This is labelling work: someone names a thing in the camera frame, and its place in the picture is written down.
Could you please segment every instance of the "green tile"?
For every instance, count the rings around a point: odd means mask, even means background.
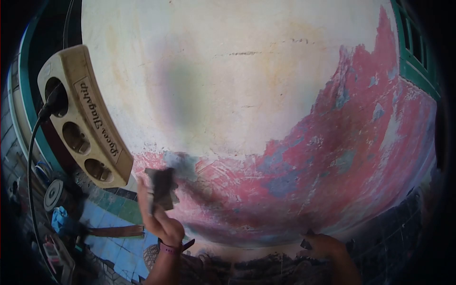
[[[95,204],[98,204],[100,202],[101,197],[103,197],[104,191],[101,190],[100,188],[95,188],[92,190],[89,196],[89,200],[94,202]]]
[[[98,202],[98,206],[100,206],[103,209],[108,209],[109,205],[111,204],[111,199],[110,197],[112,196],[111,193],[109,192],[104,192],[103,196],[101,197],[100,201]]]
[[[142,217],[141,217],[141,212],[139,211],[139,208],[138,208],[138,211],[135,213],[135,216],[133,217],[132,223],[134,223],[135,225],[142,224]]]
[[[130,199],[126,199],[124,205],[120,209],[119,218],[132,223],[137,211],[139,211],[138,203]]]
[[[122,206],[124,205],[124,203],[125,203],[125,198],[117,196],[117,195],[113,195],[113,197],[111,197],[111,204],[109,205],[107,210],[108,210],[108,212],[117,216],[119,214],[120,210],[122,209]]]

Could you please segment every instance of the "wall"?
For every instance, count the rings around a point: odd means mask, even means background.
[[[133,174],[177,169],[190,237],[347,229],[434,155],[435,102],[399,78],[387,1],[86,0],[82,32]]]

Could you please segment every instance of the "window frame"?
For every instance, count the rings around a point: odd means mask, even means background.
[[[398,28],[399,37],[399,74],[405,79],[410,80],[416,86],[427,92],[436,101],[440,100],[440,88],[436,72],[436,65],[429,45],[426,44],[423,35],[418,26],[411,19],[407,10],[404,8],[401,0],[392,0],[394,15],[396,17],[396,25]],[[401,13],[405,16],[406,30],[410,49],[405,46],[405,33],[402,24]],[[420,49],[421,59],[425,57],[426,68],[423,63],[413,55],[413,35],[411,25],[420,34]]]

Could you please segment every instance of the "teal window frame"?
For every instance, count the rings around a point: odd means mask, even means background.
[[[400,1],[391,1],[399,37],[399,74],[438,101],[440,100],[440,87],[435,58],[419,27],[410,18]],[[419,34],[421,61],[414,56],[412,28],[415,28]],[[409,48],[406,47],[406,40],[409,43]]]

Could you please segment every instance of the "peeling paint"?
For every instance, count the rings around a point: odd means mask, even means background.
[[[392,28],[382,8],[371,52],[340,46],[311,112],[285,138],[266,141],[264,153],[189,158],[169,215],[195,238],[273,245],[295,242],[309,226],[341,231],[398,201],[433,149],[435,101],[390,78],[398,66]],[[179,161],[172,152],[134,155],[136,175]]]
[[[336,166],[339,167],[337,174],[344,174],[350,170],[355,154],[356,150],[346,150],[341,157],[336,159]]]
[[[385,114],[385,110],[383,110],[382,105],[380,103],[377,103],[375,105],[375,110],[372,113],[372,121],[375,122],[379,118],[381,118]]]

